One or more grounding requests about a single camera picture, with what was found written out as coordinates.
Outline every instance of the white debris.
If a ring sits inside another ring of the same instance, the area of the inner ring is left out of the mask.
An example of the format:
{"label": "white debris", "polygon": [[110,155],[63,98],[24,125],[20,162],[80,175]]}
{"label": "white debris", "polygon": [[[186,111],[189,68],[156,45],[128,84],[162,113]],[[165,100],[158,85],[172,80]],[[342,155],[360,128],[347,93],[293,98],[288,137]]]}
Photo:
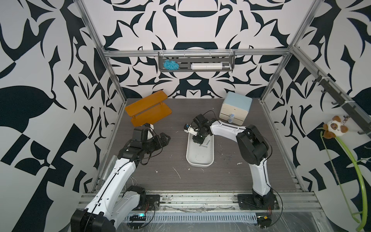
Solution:
{"label": "white debris", "polygon": [[[174,168],[174,167],[173,167]],[[174,169],[175,170],[175,169]],[[176,171],[176,170],[175,170]],[[179,173],[177,172],[177,174],[178,174],[178,176],[179,176],[179,179],[180,179],[180,175],[179,175]]]}

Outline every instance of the orange wooden shelf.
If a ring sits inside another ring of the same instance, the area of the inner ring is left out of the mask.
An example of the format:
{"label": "orange wooden shelf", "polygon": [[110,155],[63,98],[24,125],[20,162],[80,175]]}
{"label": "orange wooden shelf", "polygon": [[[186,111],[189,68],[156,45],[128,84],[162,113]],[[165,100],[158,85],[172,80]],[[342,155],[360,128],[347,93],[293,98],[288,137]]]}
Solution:
{"label": "orange wooden shelf", "polygon": [[145,123],[154,124],[172,113],[171,109],[162,102],[165,99],[167,95],[160,90],[128,105],[125,111],[131,117],[131,123],[135,127]]}
{"label": "orange wooden shelf", "polygon": [[135,126],[141,126],[145,123],[155,124],[159,120],[169,116],[172,113],[171,109],[165,104],[158,104],[134,118],[131,118],[131,123]]}
{"label": "orange wooden shelf", "polygon": [[128,105],[127,107],[125,107],[125,111],[130,117],[133,117],[166,99],[167,95],[162,90],[160,90],[143,99],[140,99],[139,101],[134,102],[133,104]]}

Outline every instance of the blue sponge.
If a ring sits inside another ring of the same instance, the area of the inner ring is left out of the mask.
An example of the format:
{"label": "blue sponge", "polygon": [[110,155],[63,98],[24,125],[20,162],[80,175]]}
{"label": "blue sponge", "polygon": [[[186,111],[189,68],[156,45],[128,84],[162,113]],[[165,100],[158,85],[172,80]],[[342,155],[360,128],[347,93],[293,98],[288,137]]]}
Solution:
{"label": "blue sponge", "polygon": [[165,60],[164,68],[167,70],[178,70],[179,64],[177,64],[175,61]]}

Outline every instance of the plastic sheet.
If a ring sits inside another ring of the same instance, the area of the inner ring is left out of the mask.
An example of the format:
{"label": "plastic sheet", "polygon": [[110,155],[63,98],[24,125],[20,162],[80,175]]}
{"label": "plastic sheet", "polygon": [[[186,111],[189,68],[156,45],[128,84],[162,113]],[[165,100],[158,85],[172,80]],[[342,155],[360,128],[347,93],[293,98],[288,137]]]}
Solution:
{"label": "plastic sheet", "polygon": [[[276,221],[280,211],[275,211],[272,214],[272,221]],[[157,216],[169,215],[166,211],[156,212]],[[128,227],[126,223],[122,223],[117,232],[197,232],[197,231],[213,231],[213,232],[314,232],[318,231],[318,227],[313,218],[311,212],[283,212],[280,220],[275,223],[272,227],[261,229],[257,225],[251,225],[250,223],[236,222],[230,220],[230,222],[196,222],[196,223],[156,223],[150,222],[147,226],[139,230],[133,230]]]}

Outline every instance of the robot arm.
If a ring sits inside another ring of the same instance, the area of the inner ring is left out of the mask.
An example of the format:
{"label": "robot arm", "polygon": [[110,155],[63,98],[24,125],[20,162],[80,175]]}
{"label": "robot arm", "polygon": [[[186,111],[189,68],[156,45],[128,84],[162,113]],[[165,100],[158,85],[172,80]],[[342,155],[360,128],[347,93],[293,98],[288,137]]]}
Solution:
{"label": "robot arm", "polygon": [[267,172],[268,145],[254,125],[236,126],[218,121],[208,120],[202,114],[193,120],[196,128],[186,124],[184,131],[193,134],[193,141],[202,144],[207,135],[220,135],[237,142],[242,158],[249,163],[253,178],[253,193],[262,204],[273,195]]}
{"label": "robot arm", "polygon": [[144,188],[130,186],[118,203],[116,200],[144,154],[151,156],[169,141],[170,137],[164,133],[154,135],[153,125],[135,127],[133,138],[119,151],[118,160],[100,191],[84,210],[76,210],[71,217],[71,231],[114,232],[131,210],[141,209],[145,204]]}

